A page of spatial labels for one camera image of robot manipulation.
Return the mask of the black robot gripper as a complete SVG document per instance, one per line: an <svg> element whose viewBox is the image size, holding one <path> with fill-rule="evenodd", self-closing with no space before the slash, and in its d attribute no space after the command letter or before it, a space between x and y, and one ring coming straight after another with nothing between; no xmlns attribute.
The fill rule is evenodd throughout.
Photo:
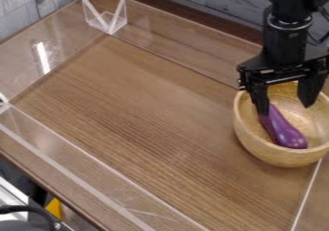
<svg viewBox="0 0 329 231"><path fill-rule="evenodd" d="M248 90L260 116L268 114L267 86L298 82L305 108L318 97L329 76L329 47L309 43L313 11L270 7L263 13L263 45L258 55L238 65L239 89Z"/></svg>

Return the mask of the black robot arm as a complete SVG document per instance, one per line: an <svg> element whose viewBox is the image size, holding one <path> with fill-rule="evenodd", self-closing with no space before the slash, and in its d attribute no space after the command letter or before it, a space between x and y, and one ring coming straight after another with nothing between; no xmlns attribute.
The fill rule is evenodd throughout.
<svg viewBox="0 0 329 231"><path fill-rule="evenodd" d="M329 47L307 42L313 13L329 0L270 0L263 12L262 49L236 66L239 88L246 90L256 112L270 110L267 87L295 81L297 96L310 107L329 77Z"/></svg>

